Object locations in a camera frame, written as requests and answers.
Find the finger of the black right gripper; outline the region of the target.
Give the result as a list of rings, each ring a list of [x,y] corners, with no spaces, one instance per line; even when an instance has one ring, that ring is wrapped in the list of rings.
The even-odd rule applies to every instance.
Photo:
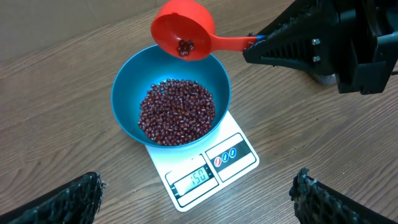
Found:
[[[328,0],[296,0],[257,34],[266,39],[304,37],[323,39],[330,23]]]
[[[261,30],[261,41],[243,50],[247,63],[293,68],[319,75],[331,75],[329,29]]]

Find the red scoop blue handle tip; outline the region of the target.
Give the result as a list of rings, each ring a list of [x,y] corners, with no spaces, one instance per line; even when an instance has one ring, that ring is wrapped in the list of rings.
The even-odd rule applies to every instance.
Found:
[[[190,0],[172,0],[165,3],[155,16],[150,31],[162,50],[187,61],[201,60],[216,50],[242,52],[262,39],[260,35],[217,36],[210,12],[201,4]],[[194,43],[194,49],[185,57],[180,57],[177,52],[181,39]]]

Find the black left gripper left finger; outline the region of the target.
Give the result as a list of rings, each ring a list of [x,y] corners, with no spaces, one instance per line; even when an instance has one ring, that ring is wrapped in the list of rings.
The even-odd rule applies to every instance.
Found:
[[[1,223],[92,224],[99,212],[106,182],[96,172],[76,179],[1,215]]]

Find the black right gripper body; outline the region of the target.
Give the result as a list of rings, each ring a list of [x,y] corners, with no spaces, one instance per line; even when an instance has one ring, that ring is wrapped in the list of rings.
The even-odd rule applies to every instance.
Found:
[[[397,63],[397,0],[324,5],[337,17],[328,46],[338,92],[382,93]]]

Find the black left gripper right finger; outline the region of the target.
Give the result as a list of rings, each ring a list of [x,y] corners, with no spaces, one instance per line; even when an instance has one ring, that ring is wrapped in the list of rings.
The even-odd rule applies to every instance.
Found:
[[[308,175],[302,168],[289,191],[301,224],[395,224],[391,220]]]

